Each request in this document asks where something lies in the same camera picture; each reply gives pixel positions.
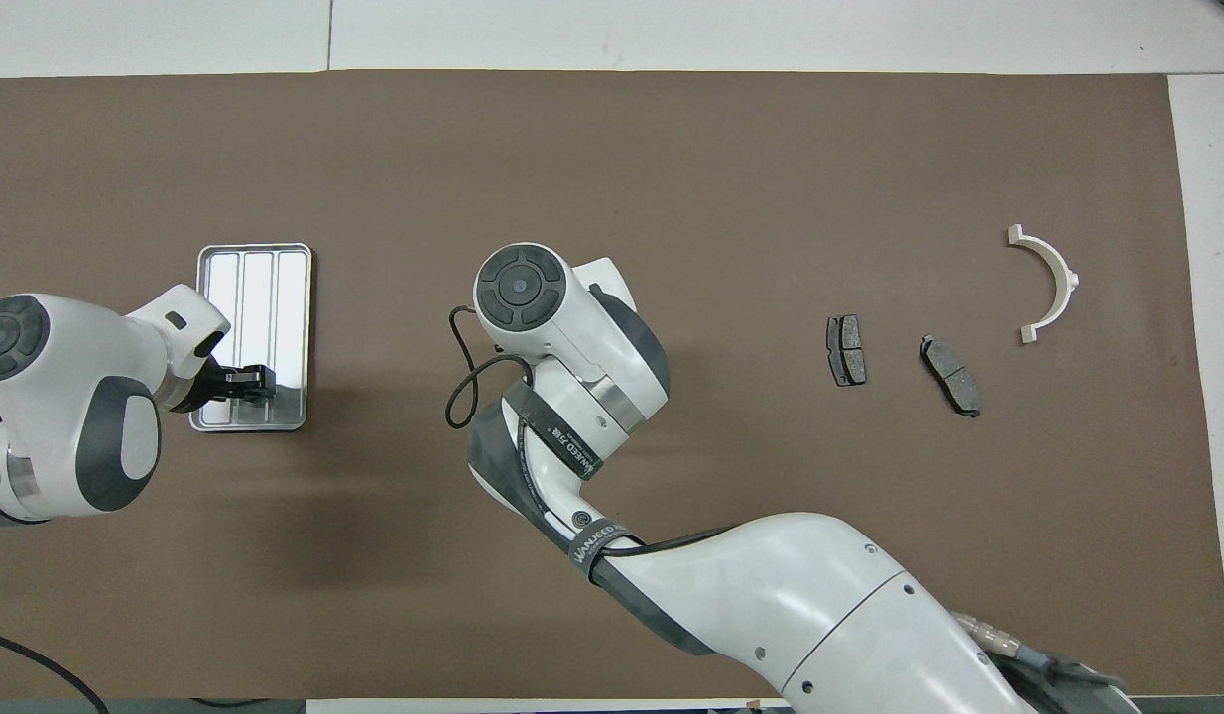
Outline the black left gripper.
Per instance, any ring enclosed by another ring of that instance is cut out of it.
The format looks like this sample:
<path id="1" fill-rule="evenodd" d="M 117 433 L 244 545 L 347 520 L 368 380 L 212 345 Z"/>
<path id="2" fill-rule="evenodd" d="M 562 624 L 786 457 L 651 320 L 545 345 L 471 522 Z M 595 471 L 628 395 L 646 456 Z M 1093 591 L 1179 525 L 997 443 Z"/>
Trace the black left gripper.
<path id="1" fill-rule="evenodd" d="M 233 376 L 237 374 L 237 388 Z M 204 365 L 200 374 L 195 376 L 190 388 L 190 407 L 200 410 L 211 400 L 230 400 L 237 397 L 239 400 L 248 404 L 264 404 L 275 397 L 275 371 L 271 367 L 255 363 L 239 367 L 222 367 L 218 365 Z"/>

